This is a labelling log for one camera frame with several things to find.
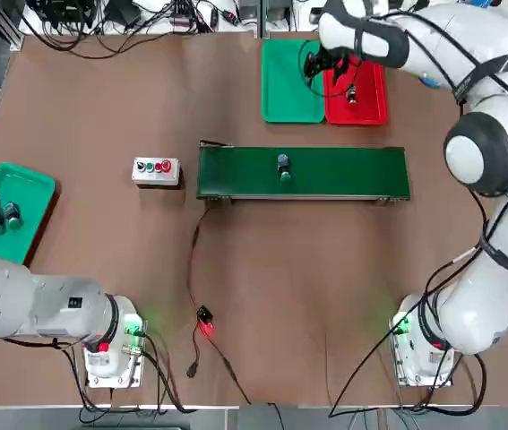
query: green tray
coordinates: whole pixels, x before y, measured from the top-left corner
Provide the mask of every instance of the green tray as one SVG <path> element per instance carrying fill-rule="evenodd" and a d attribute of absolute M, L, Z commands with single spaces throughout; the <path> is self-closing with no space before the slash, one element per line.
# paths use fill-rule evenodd
<path fill-rule="evenodd" d="M 313 94 L 302 70 L 308 52 L 317 53 L 319 42 L 268 39 L 262 46 L 262 116 L 268 123 L 321 123 L 323 98 Z M 312 89 L 323 94 L 323 79 L 316 76 Z"/>
<path fill-rule="evenodd" d="M 0 258 L 23 264 L 48 205 L 55 193 L 55 180 L 11 163 L 0 164 L 0 204 L 19 205 L 21 226 L 6 228 L 0 235 Z"/>

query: red tray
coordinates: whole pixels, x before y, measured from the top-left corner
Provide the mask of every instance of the red tray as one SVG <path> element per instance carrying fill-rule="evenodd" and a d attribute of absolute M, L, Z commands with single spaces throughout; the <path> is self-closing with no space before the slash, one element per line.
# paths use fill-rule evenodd
<path fill-rule="evenodd" d="M 323 72 L 325 119 L 331 124 L 381 125 L 387 122 L 387 95 L 383 67 L 364 61 L 355 80 L 357 103 L 349 104 L 345 94 L 332 97 L 349 88 L 356 67 L 351 64 L 333 86 L 333 70 Z"/>

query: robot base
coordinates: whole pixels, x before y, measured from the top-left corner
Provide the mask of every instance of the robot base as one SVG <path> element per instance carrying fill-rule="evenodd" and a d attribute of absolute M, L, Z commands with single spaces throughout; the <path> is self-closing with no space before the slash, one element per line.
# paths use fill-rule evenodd
<path fill-rule="evenodd" d="M 91 388 L 131 388 L 142 383 L 144 338 L 134 336 L 144 332 L 143 320 L 136 313 L 132 302 L 122 296 L 114 296 L 118 305 L 118 328 L 108 344 L 107 352 L 84 351 L 84 365 Z"/>
<path fill-rule="evenodd" d="M 420 295 L 405 297 L 399 312 L 392 317 L 390 328 L 407 313 L 421 298 Z M 444 351 L 435 348 L 423 336 L 418 324 L 417 310 L 411 312 L 395 334 L 390 337 L 393 365 L 397 380 L 401 386 L 424 387 L 435 383 L 435 375 L 443 358 Z M 436 379 L 436 386 L 441 386 L 449 377 L 453 365 L 454 351 L 446 352 L 441 370 Z"/>

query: small cylindrical part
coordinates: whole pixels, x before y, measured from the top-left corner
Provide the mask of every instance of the small cylindrical part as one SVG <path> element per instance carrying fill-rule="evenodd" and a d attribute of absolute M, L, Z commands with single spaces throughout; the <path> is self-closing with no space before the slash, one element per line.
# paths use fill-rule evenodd
<path fill-rule="evenodd" d="M 3 214 L 8 228 L 17 229 L 21 226 L 21 209 L 17 203 L 8 202 L 3 207 Z"/>
<path fill-rule="evenodd" d="M 278 155 L 278 173 L 280 174 L 280 181 L 286 182 L 291 179 L 289 173 L 289 157 L 286 154 Z"/>

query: white control box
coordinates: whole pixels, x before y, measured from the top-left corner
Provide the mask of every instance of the white control box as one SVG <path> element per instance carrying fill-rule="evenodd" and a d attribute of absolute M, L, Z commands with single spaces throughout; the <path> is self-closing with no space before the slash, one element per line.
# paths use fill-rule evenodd
<path fill-rule="evenodd" d="M 176 187 L 180 182 L 180 162 L 178 159 L 136 157 L 132 180 L 137 185 Z"/>

